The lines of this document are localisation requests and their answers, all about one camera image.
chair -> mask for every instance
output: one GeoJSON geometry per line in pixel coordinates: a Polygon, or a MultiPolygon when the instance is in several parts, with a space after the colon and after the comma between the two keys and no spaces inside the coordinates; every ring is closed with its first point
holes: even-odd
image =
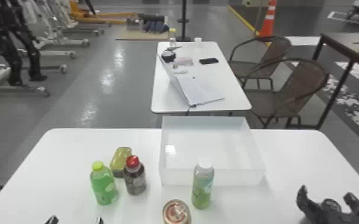
{"type": "Polygon", "coordinates": [[[256,79],[258,89],[260,89],[260,80],[265,79],[270,81],[270,89],[273,90],[273,80],[270,78],[270,76],[274,73],[274,70],[277,68],[278,64],[273,64],[269,67],[266,67],[265,69],[260,69],[255,73],[249,73],[249,72],[251,70],[258,68],[262,63],[283,58],[289,51],[290,47],[291,47],[291,42],[288,39],[279,36],[266,36],[266,37],[254,38],[235,46],[235,48],[231,53],[230,60],[228,61],[228,63],[231,69],[233,70],[235,76],[237,76],[237,78],[241,81],[242,88],[245,87],[245,84],[248,79],[256,79]],[[268,47],[266,53],[263,55],[260,62],[255,63],[250,61],[233,60],[237,48],[254,41],[271,42],[270,46],[268,47]]]}
{"type": "Polygon", "coordinates": [[[250,71],[254,73],[281,62],[299,62],[279,91],[247,90],[245,94],[252,104],[251,112],[262,122],[264,129],[272,119],[287,118],[285,128],[295,127],[291,122],[298,120],[296,127],[301,128],[301,117],[298,114],[309,99],[326,83],[329,74],[316,61],[302,58],[288,58],[269,61],[250,71]]]}

orange traffic cone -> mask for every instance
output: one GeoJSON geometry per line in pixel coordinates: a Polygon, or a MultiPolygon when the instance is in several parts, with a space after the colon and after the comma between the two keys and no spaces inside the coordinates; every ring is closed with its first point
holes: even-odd
{"type": "Polygon", "coordinates": [[[264,19],[259,36],[271,36],[273,34],[274,15],[276,14],[277,0],[268,3],[266,18],[264,19]]]}

laptop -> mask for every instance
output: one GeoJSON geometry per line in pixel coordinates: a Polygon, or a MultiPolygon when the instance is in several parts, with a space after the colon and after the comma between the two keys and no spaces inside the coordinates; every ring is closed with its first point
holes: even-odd
{"type": "Polygon", "coordinates": [[[195,75],[184,73],[183,71],[175,71],[169,67],[169,64],[167,64],[159,54],[157,54],[157,56],[163,64],[170,78],[170,82],[179,94],[185,97],[190,107],[224,99],[224,97],[216,89],[209,86],[208,83],[198,79],[195,75]]]}

white cup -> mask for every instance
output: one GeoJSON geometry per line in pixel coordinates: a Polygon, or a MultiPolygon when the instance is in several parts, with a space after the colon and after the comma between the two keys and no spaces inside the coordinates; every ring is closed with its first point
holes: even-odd
{"type": "Polygon", "coordinates": [[[202,39],[201,38],[195,38],[194,41],[195,41],[195,44],[197,47],[199,47],[199,48],[202,47],[202,39]]]}

black phone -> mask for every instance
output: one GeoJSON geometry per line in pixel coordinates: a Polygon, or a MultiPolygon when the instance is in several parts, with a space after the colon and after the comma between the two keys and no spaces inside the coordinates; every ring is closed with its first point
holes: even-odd
{"type": "Polygon", "coordinates": [[[204,58],[204,59],[200,59],[199,62],[201,64],[213,64],[213,63],[218,63],[217,58],[204,58]]]}

